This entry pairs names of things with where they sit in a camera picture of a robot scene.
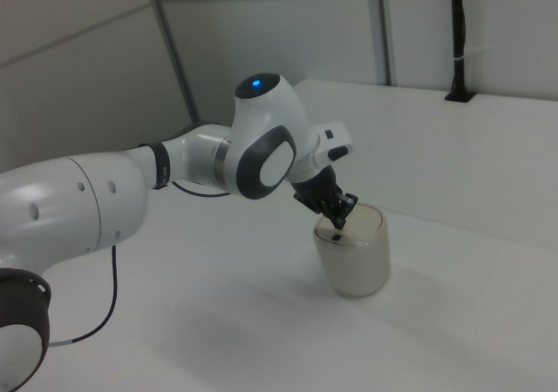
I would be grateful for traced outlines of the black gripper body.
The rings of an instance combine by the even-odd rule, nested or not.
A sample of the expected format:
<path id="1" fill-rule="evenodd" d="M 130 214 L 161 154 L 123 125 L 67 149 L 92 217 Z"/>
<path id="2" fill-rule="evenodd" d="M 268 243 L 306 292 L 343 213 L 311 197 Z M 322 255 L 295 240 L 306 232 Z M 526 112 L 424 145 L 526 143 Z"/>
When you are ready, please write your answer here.
<path id="1" fill-rule="evenodd" d="M 293 183 L 292 187 L 295 199 L 314 213 L 340 213 L 342 210 L 343 191 L 332 167 L 325 167 L 315 177 Z"/>

